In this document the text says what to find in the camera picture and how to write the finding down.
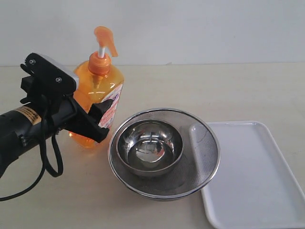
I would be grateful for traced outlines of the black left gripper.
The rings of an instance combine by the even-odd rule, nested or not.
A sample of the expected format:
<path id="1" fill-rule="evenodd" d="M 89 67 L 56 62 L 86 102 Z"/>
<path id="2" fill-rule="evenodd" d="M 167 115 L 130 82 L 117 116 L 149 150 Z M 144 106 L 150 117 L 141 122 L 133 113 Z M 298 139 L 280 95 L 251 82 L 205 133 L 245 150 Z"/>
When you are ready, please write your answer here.
<path id="1" fill-rule="evenodd" d="M 72 96 L 68 96 L 61 102 L 58 112 L 51 115 L 51 120 L 56 128 L 68 130 L 100 143 L 107 137 L 109 128 L 100 127 L 99 122 L 112 103 L 112 99 L 94 103 L 89 112 L 86 112 Z"/>

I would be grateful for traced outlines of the grey left Piper robot arm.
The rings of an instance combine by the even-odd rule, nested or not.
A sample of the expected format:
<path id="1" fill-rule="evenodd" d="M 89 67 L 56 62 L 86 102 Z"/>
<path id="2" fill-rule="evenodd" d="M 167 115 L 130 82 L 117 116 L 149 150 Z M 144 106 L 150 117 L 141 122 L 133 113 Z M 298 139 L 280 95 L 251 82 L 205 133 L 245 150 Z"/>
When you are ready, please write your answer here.
<path id="1" fill-rule="evenodd" d="M 100 143 L 109 129 L 99 126 L 99 121 L 113 103 L 112 99 L 92 104 L 89 112 L 78 104 L 72 96 L 61 96 L 29 101 L 18 109 L 0 116 L 0 173 L 19 156 L 51 138 L 58 169 L 55 170 L 42 154 L 44 168 L 53 176 L 63 174 L 61 152 L 55 136 L 65 129 Z"/>

